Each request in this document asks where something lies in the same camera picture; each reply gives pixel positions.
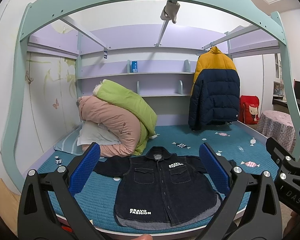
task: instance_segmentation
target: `yellow and navy jacket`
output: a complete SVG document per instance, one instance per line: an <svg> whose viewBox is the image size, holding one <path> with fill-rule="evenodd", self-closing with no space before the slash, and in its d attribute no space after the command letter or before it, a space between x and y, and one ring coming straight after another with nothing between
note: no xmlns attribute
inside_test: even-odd
<svg viewBox="0 0 300 240"><path fill-rule="evenodd" d="M238 119L240 79L233 61L217 47L198 59L191 91L188 124L192 130Z"/></svg>

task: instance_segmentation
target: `light blue pillow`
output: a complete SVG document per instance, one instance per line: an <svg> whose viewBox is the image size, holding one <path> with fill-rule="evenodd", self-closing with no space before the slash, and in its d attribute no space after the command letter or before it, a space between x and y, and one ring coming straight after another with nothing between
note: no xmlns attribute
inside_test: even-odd
<svg viewBox="0 0 300 240"><path fill-rule="evenodd" d="M74 155L82 155L82 146L77 146L77 141L81 128L82 125L80 125L73 132L69 133L67 136L65 136L63 139L57 142L54 146L54 149L56 151L62 151Z"/></svg>

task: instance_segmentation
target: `pink comforter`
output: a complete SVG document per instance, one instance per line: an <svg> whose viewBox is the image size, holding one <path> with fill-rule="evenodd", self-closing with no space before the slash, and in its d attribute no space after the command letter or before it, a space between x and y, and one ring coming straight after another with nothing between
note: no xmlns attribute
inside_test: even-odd
<svg viewBox="0 0 300 240"><path fill-rule="evenodd" d="M79 114L82 120L103 123L119 137L121 144L100 145L101 156L128 156L134 153L140 139L139 119L128 110L102 101L95 96L79 98Z"/></svg>

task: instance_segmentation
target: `butterfly decal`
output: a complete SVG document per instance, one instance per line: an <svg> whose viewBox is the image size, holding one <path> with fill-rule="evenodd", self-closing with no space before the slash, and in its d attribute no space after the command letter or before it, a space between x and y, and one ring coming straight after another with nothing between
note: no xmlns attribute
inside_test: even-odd
<svg viewBox="0 0 300 240"><path fill-rule="evenodd" d="M55 109L58 109L59 107L59 102L58 99L56 98L56 103L52 105Z"/></svg>
<svg viewBox="0 0 300 240"><path fill-rule="evenodd" d="M33 81L33 78L29 77L29 72L26 71L26 75L25 75L25 81L28 81L28 84L30 85Z"/></svg>

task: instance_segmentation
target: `dark denim jacket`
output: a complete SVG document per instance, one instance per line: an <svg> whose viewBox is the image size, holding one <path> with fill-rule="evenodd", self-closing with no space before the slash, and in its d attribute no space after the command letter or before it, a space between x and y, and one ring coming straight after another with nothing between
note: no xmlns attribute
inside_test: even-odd
<svg viewBox="0 0 300 240"><path fill-rule="evenodd" d="M98 162L94 171L122 177L114 205L119 225L180 227L213 215L221 204L199 157L177 156L164 147L152 147L139 157L111 157Z"/></svg>

